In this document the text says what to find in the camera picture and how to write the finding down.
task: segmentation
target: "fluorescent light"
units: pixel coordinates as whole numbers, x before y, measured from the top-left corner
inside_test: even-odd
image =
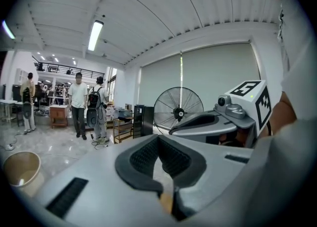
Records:
[[[93,25],[93,29],[91,30],[88,50],[94,51],[95,46],[98,40],[98,36],[100,34],[101,28],[103,27],[103,22],[96,20]]]
[[[9,29],[9,27],[6,25],[5,21],[2,21],[2,26],[6,32],[6,34],[11,38],[11,39],[15,39],[14,34],[11,32],[11,30]]]

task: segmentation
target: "ceiling beam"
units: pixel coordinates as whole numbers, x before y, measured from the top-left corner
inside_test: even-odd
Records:
[[[87,51],[87,47],[88,47],[88,36],[89,36],[89,32],[91,29],[91,24],[92,21],[94,19],[94,15],[95,12],[98,8],[98,4],[99,4],[100,0],[91,0],[90,3],[88,4],[88,8],[87,8],[87,16],[86,16],[86,26],[84,27],[84,35],[83,35],[83,54],[82,57],[85,58],[86,57],[86,51]]]
[[[18,43],[14,46],[14,49],[16,50],[24,50],[24,51],[30,51],[30,52],[37,52],[39,49],[37,45],[34,44],[22,44]],[[0,51],[8,51],[12,50],[11,48],[1,48]],[[68,55],[68,56],[73,56],[76,58],[81,59],[81,52],[78,50],[73,50],[73,49],[68,49],[68,48],[62,48],[62,47],[55,47],[52,45],[46,45],[43,52],[48,52],[48,53],[53,53],[55,55]],[[100,63],[100,64],[105,64],[109,67],[116,68],[118,70],[124,70],[124,65],[122,63],[113,61],[111,59],[93,55],[93,54],[86,54],[86,60]]]
[[[21,0],[21,6],[22,6],[22,12],[23,12],[24,25],[29,35],[33,37],[33,41],[37,44],[38,48],[40,50],[44,50],[45,44],[33,22],[28,1]]]

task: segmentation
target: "floor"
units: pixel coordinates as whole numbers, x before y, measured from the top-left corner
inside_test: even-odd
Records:
[[[16,134],[22,133],[23,127],[18,127],[15,123],[12,123],[11,126],[7,123],[1,124],[0,145],[4,147],[5,145],[16,141],[14,144],[15,149],[12,151],[5,151],[0,147],[1,166],[5,159],[13,153],[19,151],[31,151],[40,156],[42,169],[49,179],[75,163],[85,154],[95,151],[94,146],[91,145],[92,139],[90,137],[90,132],[86,133],[87,140],[83,140],[81,137],[76,138],[75,129],[72,126],[51,129],[50,126],[37,125],[35,131],[27,135],[15,136]],[[107,130],[107,136],[110,138],[108,143],[109,146],[113,145],[112,129]],[[132,138],[128,138],[123,143],[127,143],[128,140],[132,140]],[[162,169],[161,161],[159,159],[155,164],[153,179],[161,182],[164,191],[172,195],[173,181],[169,174]]]

